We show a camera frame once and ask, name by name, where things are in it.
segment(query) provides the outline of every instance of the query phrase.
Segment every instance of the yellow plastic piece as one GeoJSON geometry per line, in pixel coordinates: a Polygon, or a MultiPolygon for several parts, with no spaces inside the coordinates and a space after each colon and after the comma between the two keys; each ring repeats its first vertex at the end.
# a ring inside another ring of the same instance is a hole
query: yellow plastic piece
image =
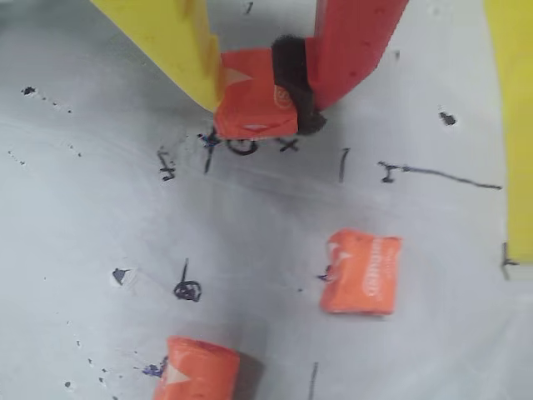
{"type": "Polygon", "coordinates": [[[217,36],[205,0],[92,0],[195,102],[214,111],[224,93],[217,36]]]}
{"type": "Polygon", "coordinates": [[[533,0],[486,0],[486,13],[503,97],[508,256],[533,263],[533,0]]]}

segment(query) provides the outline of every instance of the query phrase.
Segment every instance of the black marker line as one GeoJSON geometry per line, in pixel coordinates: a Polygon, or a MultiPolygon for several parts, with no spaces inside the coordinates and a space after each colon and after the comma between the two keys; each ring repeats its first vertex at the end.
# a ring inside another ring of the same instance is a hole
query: black marker line
{"type": "Polygon", "coordinates": [[[315,383],[316,375],[318,374],[318,362],[313,363],[313,372],[311,373],[311,381],[309,382],[309,396],[307,400],[313,400],[315,397],[315,383]]]}
{"type": "Polygon", "coordinates": [[[207,160],[206,160],[206,166],[203,169],[203,174],[206,175],[209,172],[209,168],[211,168],[211,160],[213,158],[213,153],[215,152],[215,147],[210,147],[207,149],[207,160]]]}
{"type": "Polygon", "coordinates": [[[348,157],[348,153],[350,152],[350,148],[346,147],[342,149],[342,157],[341,157],[341,168],[339,170],[339,183],[344,182],[344,167],[346,164],[346,157],[348,157]]]}
{"type": "Polygon", "coordinates": [[[249,156],[255,153],[259,149],[259,145],[253,140],[246,140],[246,141],[245,140],[226,140],[226,146],[232,152],[234,152],[235,154],[239,156],[249,156]],[[233,142],[239,142],[239,143],[250,142],[250,148],[248,148],[247,150],[241,150],[239,148],[233,147],[232,145],[233,142]]]}
{"type": "Polygon", "coordinates": [[[173,292],[180,300],[191,300],[195,303],[200,301],[202,295],[202,285],[197,281],[186,281],[187,269],[189,267],[189,259],[185,259],[183,266],[182,280],[176,285],[173,292]]]}
{"type": "Polygon", "coordinates": [[[386,162],[380,161],[378,165],[381,165],[386,170],[386,177],[384,177],[381,181],[384,183],[393,183],[394,179],[391,177],[392,171],[395,169],[401,170],[403,173],[424,173],[426,175],[436,175],[439,177],[444,177],[451,179],[452,181],[456,181],[459,183],[467,183],[472,186],[476,186],[477,188],[485,188],[485,189],[495,189],[495,190],[501,190],[503,189],[502,186],[498,185],[490,185],[487,183],[478,183],[474,182],[470,179],[466,179],[463,177],[456,177],[454,175],[450,175],[449,173],[443,173],[440,171],[436,171],[433,169],[424,169],[424,168],[416,168],[416,167],[409,167],[408,165],[399,166],[399,165],[393,165],[393,164],[387,164],[386,162]]]}
{"type": "Polygon", "coordinates": [[[519,262],[511,260],[507,256],[507,242],[503,243],[503,265],[520,265],[519,262]]]}
{"type": "Polygon", "coordinates": [[[176,177],[176,175],[174,175],[174,172],[176,171],[176,169],[168,167],[167,162],[165,161],[165,158],[163,157],[163,155],[167,156],[168,152],[164,152],[162,150],[162,148],[160,148],[157,151],[157,156],[159,157],[159,161],[161,161],[161,164],[162,164],[163,168],[160,168],[159,172],[160,173],[164,173],[164,172],[168,173],[168,175],[163,177],[163,182],[166,182],[166,181],[169,181],[169,180],[174,179],[176,177]]]}
{"type": "Polygon", "coordinates": [[[297,152],[298,150],[300,150],[296,144],[298,143],[298,140],[299,139],[292,139],[291,141],[287,141],[287,140],[283,140],[281,138],[277,138],[276,139],[276,142],[280,143],[283,145],[282,148],[280,148],[280,153],[283,153],[285,152],[288,148],[290,148],[293,152],[297,152]]]}

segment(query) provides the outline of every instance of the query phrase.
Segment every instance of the orange bag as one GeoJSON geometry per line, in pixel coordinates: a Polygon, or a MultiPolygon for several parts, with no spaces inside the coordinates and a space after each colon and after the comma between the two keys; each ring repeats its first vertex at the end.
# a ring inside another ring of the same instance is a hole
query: orange bag
{"type": "Polygon", "coordinates": [[[291,136],[298,116],[288,91],[274,84],[270,48],[222,54],[227,87],[215,112],[215,128],[224,139],[291,136]]]}
{"type": "Polygon", "coordinates": [[[331,266],[321,307],[329,313],[390,314],[401,240],[344,228],[328,241],[331,266]]]}
{"type": "Polygon", "coordinates": [[[209,342],[171,336],[168,361],[153,400],[230,400],[239,355],[209,342]]]}

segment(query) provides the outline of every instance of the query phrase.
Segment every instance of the orange fabric bag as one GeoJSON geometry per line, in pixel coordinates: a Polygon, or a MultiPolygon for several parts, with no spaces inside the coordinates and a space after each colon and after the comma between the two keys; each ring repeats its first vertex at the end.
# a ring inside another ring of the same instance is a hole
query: orange fabric bag
{"type": "Polygon", "coordinates": [[[168,361],[153,400],[231,400],[237,352],[199,340],[171,336],[168,361]]]}
{"type": "Polygon", "coordinates": [[[401,240],[342,229],[327,243],[331,266],[321,307],[329,313],[390,314],[401,240]]]}
{"type": "Polygon", "coordinates": [[[298,116],[288,91],[274,84],[272,51],[253,48],[222,54],[227,87],[215,112],[218,136],[260,139],[291,136],[298,116]]]}

